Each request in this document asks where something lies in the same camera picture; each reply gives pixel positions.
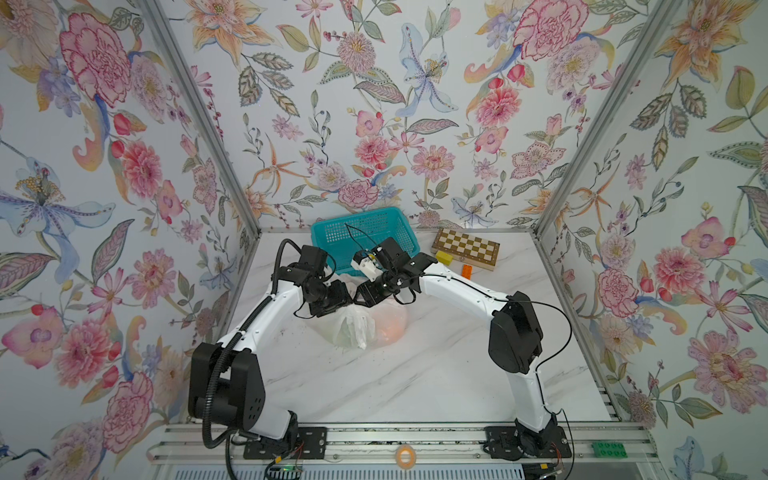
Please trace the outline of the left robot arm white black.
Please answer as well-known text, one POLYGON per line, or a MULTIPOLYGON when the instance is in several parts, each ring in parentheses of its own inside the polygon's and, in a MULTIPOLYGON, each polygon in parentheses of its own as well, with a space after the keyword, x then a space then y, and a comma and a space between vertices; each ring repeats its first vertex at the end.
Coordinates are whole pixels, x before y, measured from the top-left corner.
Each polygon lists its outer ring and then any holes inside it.
POLYGON ((277 290, 216 343, 202 343, 190 365, 189 415, 202 421, 204 445, 213 449, 233 434, 289 446, 298 439, 297 415, 267 400, 258 354, 280 324, 307 306, 318 317, 351 303, 343 281, 283 268, 277 290))

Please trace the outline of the white translucent plastic bag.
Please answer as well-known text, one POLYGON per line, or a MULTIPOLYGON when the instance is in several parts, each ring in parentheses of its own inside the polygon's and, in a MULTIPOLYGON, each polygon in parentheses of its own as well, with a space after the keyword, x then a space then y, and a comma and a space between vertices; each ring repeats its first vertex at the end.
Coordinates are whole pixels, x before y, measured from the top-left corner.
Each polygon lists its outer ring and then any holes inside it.
POLYGON ((330 315, 305 320, 328 343, 343 349, 371 350, 391 345, 403 337, 408 311, 392 298, 374 307, 350 305, 330 315))

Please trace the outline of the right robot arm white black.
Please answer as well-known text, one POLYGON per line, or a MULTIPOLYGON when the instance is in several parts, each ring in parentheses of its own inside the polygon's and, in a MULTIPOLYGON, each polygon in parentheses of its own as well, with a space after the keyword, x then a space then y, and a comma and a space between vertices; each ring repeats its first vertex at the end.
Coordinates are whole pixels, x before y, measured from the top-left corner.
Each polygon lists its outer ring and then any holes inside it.
POLYGON ((509 460, 573 456, 568 432, 547 405, 536 372, 543 330, 533 300, 521 292, 503 295, 482 287, 425 254, 390 269, 369 257, 351 265, 366 277, 353 297, 357 304, 373 307, 408 290, 414 298, 434 297, 486 323, 488 356, 507 374, 515 412, 513 426, 488 431, 489 455, 509 460))

